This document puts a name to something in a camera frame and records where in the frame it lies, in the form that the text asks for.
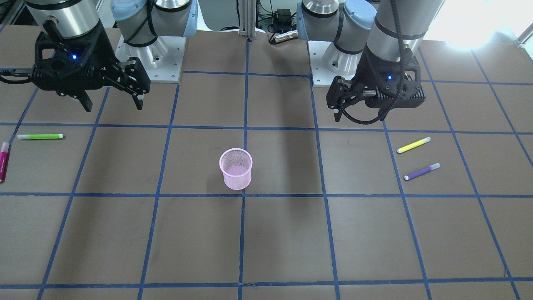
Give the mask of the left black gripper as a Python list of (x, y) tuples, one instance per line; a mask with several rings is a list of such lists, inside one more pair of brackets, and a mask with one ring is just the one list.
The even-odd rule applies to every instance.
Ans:
[(357, 99), (365, 101), (369, 108), (384, 110), (394, 100), (395, 108), (418, 108), (426, 100), (420, 75), (420, 65), (408, 47), (402, 49), (400, 61), (390, 62), (365, 46), (352, 82), (335, 76), (326, 103), (334, 113), (335, 122), (340, 122), (342, 116), (355, 122), (345, 109)]

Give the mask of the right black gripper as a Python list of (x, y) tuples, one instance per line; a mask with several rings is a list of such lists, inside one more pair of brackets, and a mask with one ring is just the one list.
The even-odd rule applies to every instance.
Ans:
[(84, 110), (91, 112), (93, 103), (86, 90), (104, 86), (128, 93), (137, 110), (142, 110), (151, 80), (139, 58), (120, 62), (115, 57), (101, 21), (85, 34), (67, 38), (58, 23), (47, 20), (35, 43), (32, 83), (60, 95), (78, 95)]

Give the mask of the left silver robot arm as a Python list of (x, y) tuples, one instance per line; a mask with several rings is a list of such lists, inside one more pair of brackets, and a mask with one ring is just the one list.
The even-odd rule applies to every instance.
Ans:
[(384, 121), (399, 108), (418, 108), (426, 97), (415, 52), (442, 0), (303, 0), (298, 38), (327, 42), (322, 62), (335, 74), (326, 94), (334, 119), (360, 125)]

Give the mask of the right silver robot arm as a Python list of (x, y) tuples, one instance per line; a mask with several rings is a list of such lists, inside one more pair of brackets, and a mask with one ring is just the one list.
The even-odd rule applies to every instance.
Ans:
[(198, 24), (196, 0), (113, 0), (112, 15), (126, 46), (120, 61), (91, 0), (27, 0), (40, 26), (29, 80), (44, 91), (78, 100), (92, 110), (89, 90), (115, 87), (132, 96), (138, 110), (150, 91), (147, 67), (160, 66), (168, 51), (163, 37), (192, 37)]

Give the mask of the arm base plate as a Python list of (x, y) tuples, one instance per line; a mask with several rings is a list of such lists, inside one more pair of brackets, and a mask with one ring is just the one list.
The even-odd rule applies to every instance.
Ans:
[(124, 43), (120, 37), (115, 55), (120, 61), (139, 58), (152, 83), (179, 83), (186, 41), (185, 37), (162, 36), (140, 48)]
[(335, 76), (352, 79), (362, 55), (362, 49), (348, 52), (334, 42), (319, 40), (310, 40), (308, 50), (313, 85), (320, 88), (328, 88)]

